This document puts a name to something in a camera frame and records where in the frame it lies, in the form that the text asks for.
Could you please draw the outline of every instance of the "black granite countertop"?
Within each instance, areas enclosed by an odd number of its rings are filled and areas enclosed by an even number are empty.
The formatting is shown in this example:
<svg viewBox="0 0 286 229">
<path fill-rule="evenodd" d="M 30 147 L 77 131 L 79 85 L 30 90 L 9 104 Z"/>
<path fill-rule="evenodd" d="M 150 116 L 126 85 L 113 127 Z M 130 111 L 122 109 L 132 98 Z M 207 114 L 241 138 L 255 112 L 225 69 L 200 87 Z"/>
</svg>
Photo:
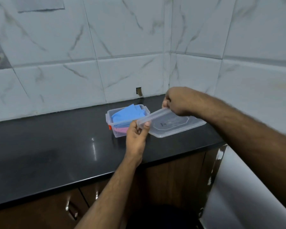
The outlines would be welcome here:
<svg viewBox="0 0 286 229">
<path fill-rule="evenodd" d="M 125 154 L 126 137 L 114 137 L 105 113 L 132 103 L 154 112 L 163 97 L 0 122 L 0 205 L 113 173 Z M 149 135 L 142 166 L 223 143 L 209 124 L 165 138 Z"/>
</svg>

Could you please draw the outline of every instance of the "blue cloth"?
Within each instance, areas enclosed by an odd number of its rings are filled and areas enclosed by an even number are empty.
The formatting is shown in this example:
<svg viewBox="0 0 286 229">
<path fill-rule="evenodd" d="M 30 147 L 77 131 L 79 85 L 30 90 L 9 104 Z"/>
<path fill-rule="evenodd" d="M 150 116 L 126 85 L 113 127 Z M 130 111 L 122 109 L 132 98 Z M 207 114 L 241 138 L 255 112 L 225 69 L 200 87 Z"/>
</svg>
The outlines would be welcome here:
<svg viewBox="0 0 286 229">
<path fill-rule="evenodd" d="M 112 122 L 132 121 L 145 116 L 145 109 L 141 109 L 139 105 L 130 105 L 112 115 Z M 115 127 L 128 127 L 129 123 L 124 125 L 115 125 Z"/>
</svg>

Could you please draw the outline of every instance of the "plastic container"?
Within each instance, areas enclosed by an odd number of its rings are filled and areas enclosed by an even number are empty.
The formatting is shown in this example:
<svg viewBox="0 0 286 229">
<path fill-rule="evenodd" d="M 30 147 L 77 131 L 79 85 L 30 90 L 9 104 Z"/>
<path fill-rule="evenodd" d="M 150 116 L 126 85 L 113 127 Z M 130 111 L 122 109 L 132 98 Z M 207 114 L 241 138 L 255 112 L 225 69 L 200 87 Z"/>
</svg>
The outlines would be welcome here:
<svg viewBox="0 0 286 229">
<path fill-rule="evenodd" d="M 149 115 L 150 111 L 148 110 L 148 108 L 146 106 L 144 106 L 143 104 L 139 104 L 141 109 L 145 109 L 145 115 Z M 120 121 L 120 122 L 112 122 L 112 115 L 115 114 L 116 112 L 122 110 L 123 108 L 116 108 L 116 109 L 111 109 L 109 111 L 107 111 L 106 113 L 106 122 L 109 125 L 109 128 L 112 129 L 113 134 L 115 137 L 120 137 L 120 136 L 126 136 L 126 131 L 130 125 L 130 123 L 135 119 L 131 119 L 131 120 L 127 120 L 127 121 Z"/>
<path fill-rule="evenodd" d="M 137 126 L 143 128 L 144 123 L 147 121 L 151 122 L 149 133 L 158 138 L 170 136 L 206 124 L 202 119 L 193 116 L 177 116 L 168 108 L 162 108 L 148 116 L 140 118 L 137 120 Z"/>
</svg>

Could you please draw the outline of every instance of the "transparent lid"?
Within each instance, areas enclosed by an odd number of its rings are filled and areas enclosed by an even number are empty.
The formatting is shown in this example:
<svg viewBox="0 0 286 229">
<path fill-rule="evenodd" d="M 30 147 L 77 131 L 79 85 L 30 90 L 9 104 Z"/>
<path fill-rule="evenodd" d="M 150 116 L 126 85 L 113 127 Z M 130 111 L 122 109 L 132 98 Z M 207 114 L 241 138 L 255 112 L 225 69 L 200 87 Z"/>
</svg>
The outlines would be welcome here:
<svg viewBox="0 0 286 229">
<path fill-rule="evenodd" d="M 137 120 L 137 126 L 143 128 L 145 122 L 150 121 L 149 133 L 155 137 L 166 137 L 191 128 L 204 125 L 206 122 L 193 116 L 180 117 L 168 108 L 162 108 L 148 116 Z"/>
</svg>

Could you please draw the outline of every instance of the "cabinet handle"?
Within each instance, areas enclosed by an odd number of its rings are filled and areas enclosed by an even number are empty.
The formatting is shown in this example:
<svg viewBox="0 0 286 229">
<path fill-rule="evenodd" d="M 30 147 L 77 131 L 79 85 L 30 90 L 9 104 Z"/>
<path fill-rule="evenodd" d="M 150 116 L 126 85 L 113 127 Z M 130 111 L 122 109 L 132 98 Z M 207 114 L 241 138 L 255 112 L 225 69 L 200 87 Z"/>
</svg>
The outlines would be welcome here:
<svg viewBox="0 0 286 229">
<path fill-rule="evenodd" d="M 72 219 L 76 221 L 78 218 L 78 209 L 75 206 L 75 204 L 73 204 L 70 201 L 70 199 L 67 200 L 67 205 L 65 209 L 69 213 L 69 215 L 72 217 Z"/>
</svg>

